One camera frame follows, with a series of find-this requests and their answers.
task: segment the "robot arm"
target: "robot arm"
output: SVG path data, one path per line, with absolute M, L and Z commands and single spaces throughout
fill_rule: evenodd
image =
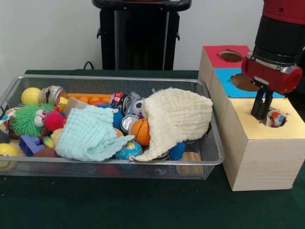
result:
M 285 94 L 299 84 L 303 71 L 296 60 L 304 46 L 305 1 L 264 0 L 255 48 L 242 64 L 244 76 L 260 87 L 252 109 L 254 117 L 265 119 L 273 92 Z

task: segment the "purple block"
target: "purple block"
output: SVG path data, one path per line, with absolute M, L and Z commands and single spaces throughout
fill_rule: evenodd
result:
M 40 145 L 38 137 L 30 137 L 28 135 L 20 136 L 19 147 L 26 156 L 33 156 L 35 153 L 46 148 L 44 145 Z

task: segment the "dark green table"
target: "dark green table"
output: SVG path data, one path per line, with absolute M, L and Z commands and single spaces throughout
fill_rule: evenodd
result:
M 197 72 L 28 71 L 196 78 Z M 232 192 L 222 166 L 206 181 L 0 177 L 0 229 L 305 228 L 305 167 L 292 190 Z

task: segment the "wire mesh basket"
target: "wire mesh basket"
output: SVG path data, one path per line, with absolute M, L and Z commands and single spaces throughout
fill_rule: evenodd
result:
M 24 75 L 15 78 L 0 98 L 2 116 L 4 112 L 21 105 L 21 94 L 29 87 L 45 88 L 58 85 L 67 93 L 112 94 L 135 91 L 142 97 L 169 87 L 196 92 L 209 97 L 206 86 L 198 80 Z M 0 132 L 0 143 L 9 143 L 10 137 Z M 0 156 L 0 175 L 6 176 L 51 176 L 51 177 L 130 177 L 163 179 L 206 179 L 215 165 L 224 160 L 224 151 L 214 115 L 207 133 L 192 144 L 186 145 L 187 152 L 196 152 L 201 161 L 150 161 L 136 162 L 108 159 L 101 163 L 85 163 L 66 158 L 11 157 Z M 9 171 L 4 167 L 15 166 Z

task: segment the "towel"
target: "towel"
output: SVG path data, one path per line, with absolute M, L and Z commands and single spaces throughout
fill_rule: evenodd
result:
M 150 161 L 185 140 L 201 138 L 212 118 L 212 101 L 176 88 L 161 90 L 142 104 L 150 128 L 149 149 L 130 160 Z
M 58 155 L 80 161 L 101 162 L 112 157 L 134 136 L 117 138 L 113 109 L 87 106 L 73 108 L 56 145 Z

